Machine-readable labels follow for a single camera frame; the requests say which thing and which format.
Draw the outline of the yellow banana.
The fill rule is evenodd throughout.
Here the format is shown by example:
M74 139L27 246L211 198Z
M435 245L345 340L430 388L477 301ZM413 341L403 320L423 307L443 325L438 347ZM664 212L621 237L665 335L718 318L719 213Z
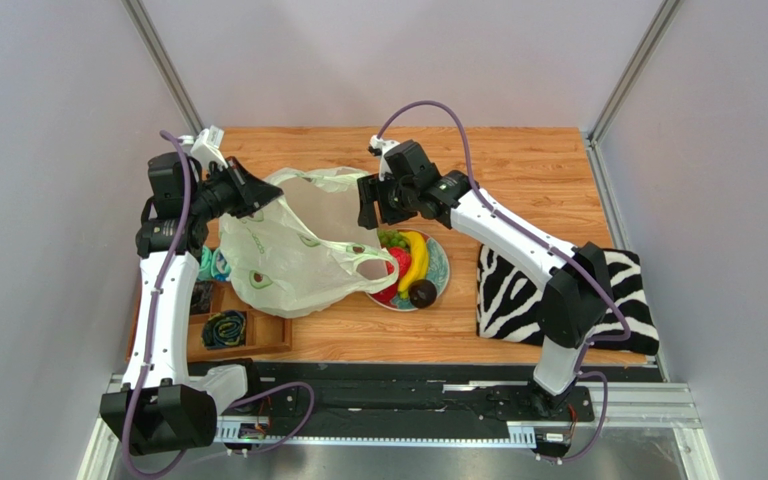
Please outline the yellow banana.
M410 247L411 265L399 282L398 292L401 298L407 299L411 285L424 278L429 254L426 238L422 234L407 230L402 230L401 234Z

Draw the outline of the dark avocado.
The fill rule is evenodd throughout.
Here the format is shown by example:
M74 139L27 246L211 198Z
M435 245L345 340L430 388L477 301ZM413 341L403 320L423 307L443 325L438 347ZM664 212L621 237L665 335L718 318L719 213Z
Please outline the dark avocado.
M432 306L438 298L436 285L428 279L414 281L408 288L409 303L417 309Z

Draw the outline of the red strawberry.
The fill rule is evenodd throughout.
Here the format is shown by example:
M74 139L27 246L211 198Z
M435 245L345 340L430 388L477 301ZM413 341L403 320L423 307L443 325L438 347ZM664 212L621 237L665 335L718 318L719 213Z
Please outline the red strawberry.
M412 257L410 253L401 247L389 247L387 251L397 262L398 278L403 278L412 266Z

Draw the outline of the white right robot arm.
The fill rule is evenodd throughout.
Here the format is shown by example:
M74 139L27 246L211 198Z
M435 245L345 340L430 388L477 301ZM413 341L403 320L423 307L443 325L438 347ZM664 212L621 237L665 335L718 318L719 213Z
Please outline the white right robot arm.
M421 145L374 136L368 150L380 162L358 182L358 223L366 229L414 217L434 220L505 258L541 295L537 323L544 336L533 384L559 397L575 382L577 364L614 298L604 251L575 246L518 217L465 173L443 175Z

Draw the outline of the pale green plastic bag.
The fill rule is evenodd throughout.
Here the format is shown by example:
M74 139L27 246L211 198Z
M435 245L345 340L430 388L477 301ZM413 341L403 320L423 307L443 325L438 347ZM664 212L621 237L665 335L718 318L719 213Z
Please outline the pale green plastic bag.
M283 194L256 213L218 221L219 250L237 296L256 310L294 319L353 293L397 281L398 265L377 234L358 225L366 171L283 168L267 177Z

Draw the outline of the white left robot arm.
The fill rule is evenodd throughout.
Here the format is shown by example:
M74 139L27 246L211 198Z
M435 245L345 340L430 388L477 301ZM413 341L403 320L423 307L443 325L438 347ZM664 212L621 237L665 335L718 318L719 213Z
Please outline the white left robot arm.
M208 224L223 215L252 216L282 190L229 157L200 163L169 152L149 160L152 189L136 235L141 299L129 364L117 393L103 395L100 416L132 456L212 444L218 416L245 396L245 367L189 376L186 356L191 299Z

